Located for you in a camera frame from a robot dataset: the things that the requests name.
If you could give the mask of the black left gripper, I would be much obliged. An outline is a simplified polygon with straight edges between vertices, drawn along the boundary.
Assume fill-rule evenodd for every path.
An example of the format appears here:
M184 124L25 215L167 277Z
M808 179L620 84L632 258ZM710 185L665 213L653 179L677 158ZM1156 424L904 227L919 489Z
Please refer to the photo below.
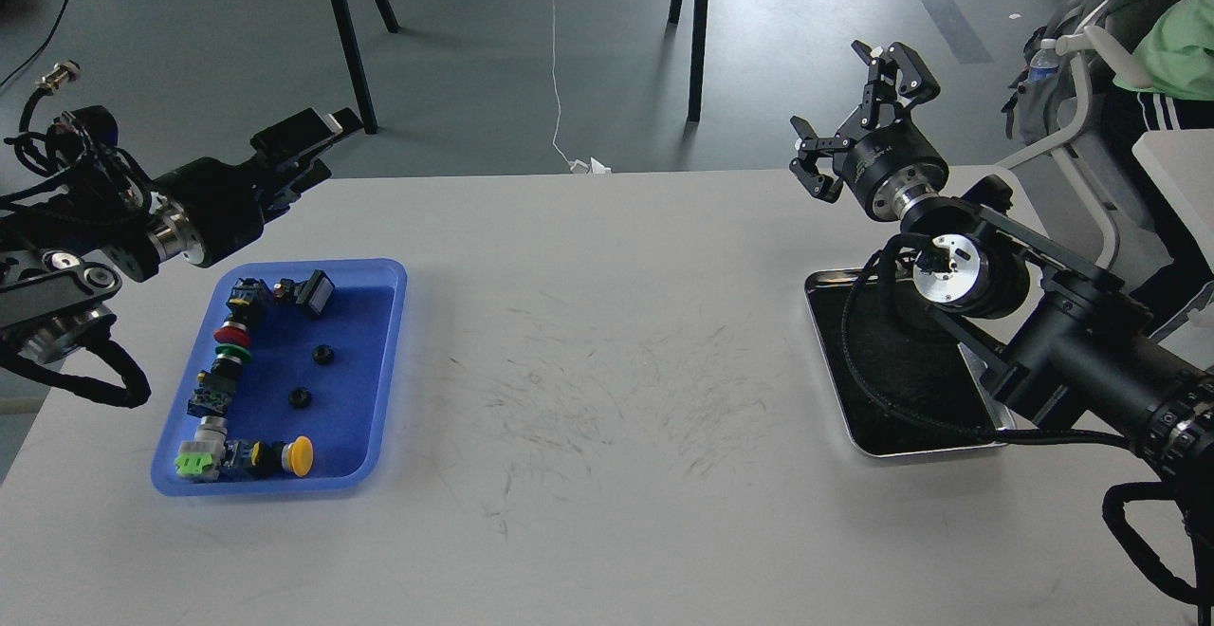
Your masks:
M253 135L250 146L265 159L229 165L203 156L158 176L152 189L160 203L148 234L159 260L182 255L195 267L211 267L260 240L270 221L330 180L320 159L300 160L363 130L351 108L307 108Z

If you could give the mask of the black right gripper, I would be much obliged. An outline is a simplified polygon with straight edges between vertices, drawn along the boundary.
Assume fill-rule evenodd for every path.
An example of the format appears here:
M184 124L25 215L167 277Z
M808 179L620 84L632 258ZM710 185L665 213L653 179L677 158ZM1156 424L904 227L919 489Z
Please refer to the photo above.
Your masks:
M809 194L836 203L844 181L870 220L901 220L920 195L943 190L949 167L910 119L910 110L936 99L942 89L914 49L902 42L886 47L851 42L853 53L867 66L861 103L851 115L851 130L819 137L809 120L790 116L795 158L789 171ZM819 159L834 160L836 177L819 170Z

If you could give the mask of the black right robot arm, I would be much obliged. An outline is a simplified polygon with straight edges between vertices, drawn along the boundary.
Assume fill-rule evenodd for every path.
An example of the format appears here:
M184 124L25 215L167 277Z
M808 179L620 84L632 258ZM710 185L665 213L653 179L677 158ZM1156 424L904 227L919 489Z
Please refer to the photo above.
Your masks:
M1102 518L1150 584L1212 622L1212 375L1145 336L1148 311L1114 273L1011 220L1012 190L989 173L944 195L948 167L910 119L940 85L902 42L853 41L862 99L832 137L802 118L790 172L819 201L853 193L898 229L853 273L838 358L869 404L974 443L1097 444L1136 457L1153 482L1110 486ZM949 423L919 398L889 395L875 368L927 370L908 349L971 349L985 393L1029 429Z

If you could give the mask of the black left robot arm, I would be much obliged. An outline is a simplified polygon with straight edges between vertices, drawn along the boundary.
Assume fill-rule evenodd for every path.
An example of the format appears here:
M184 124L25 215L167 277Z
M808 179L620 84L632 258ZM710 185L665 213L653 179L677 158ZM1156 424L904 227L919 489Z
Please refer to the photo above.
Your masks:
M350 108L308 108L255 133L246 163L203 156L152 180L98 104L29 129L40 101L79 76L73 61L55 64L6 138L40 181L2 197L2 368L96 404L140 406L149 383L110 337L117 315L104 302L166 260L211 267L259 240L328 180L320 155L363 124Z

